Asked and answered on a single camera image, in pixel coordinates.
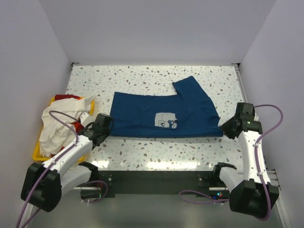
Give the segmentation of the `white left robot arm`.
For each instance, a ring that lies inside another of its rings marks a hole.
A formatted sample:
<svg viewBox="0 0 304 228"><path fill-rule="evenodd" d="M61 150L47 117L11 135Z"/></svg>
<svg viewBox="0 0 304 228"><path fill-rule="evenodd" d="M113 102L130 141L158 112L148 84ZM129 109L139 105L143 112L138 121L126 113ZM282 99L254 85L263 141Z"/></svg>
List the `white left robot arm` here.
<svg viewBox="0 0 304 228"><path fill-rule="evenodd" d="M64 194L82 184L99 185L101 194L97 199L104 198L109 185L100 178L98 168L85 161L78 163L78 160L102 144L113 126L112 117L98 114L79 133L74 133L74 140L54 157L41 164L31 164L20 196L25 204L30 203L38 209L50 212Z"/></svg>

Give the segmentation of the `blue Mickey Mouse t-shirt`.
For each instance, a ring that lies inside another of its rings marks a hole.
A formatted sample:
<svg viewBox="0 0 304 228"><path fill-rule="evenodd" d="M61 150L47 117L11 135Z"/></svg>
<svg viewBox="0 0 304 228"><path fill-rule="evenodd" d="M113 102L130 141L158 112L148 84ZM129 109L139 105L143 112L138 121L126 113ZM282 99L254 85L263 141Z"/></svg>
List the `blue Mickey Mouse t-shirt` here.
<svg viewBox="0 0 304 228"><path fill-rule="evenodd" d="M138 138L222 137L220 117L193 76L174 82L175 95L115 92L112 136Z"/></svg>

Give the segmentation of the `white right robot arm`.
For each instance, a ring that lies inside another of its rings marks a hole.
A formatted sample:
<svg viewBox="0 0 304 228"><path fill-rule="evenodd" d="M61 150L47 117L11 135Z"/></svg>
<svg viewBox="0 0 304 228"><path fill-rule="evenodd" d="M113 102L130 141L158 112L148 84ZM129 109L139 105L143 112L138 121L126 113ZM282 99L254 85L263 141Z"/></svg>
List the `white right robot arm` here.
<svg viewBox="0 0 304 228"><path fill-rule="evenodd" d="M228 189L231 211L267 220L279 189L272 185L267 174L262 139L275 127L264 132L261 122L255 120L255 108L250 103L238 103L234 116L221 125L226 137L240 143L243 173L239 174L232 164L219 162L210 177L214 185L225 185Z"/></svg>

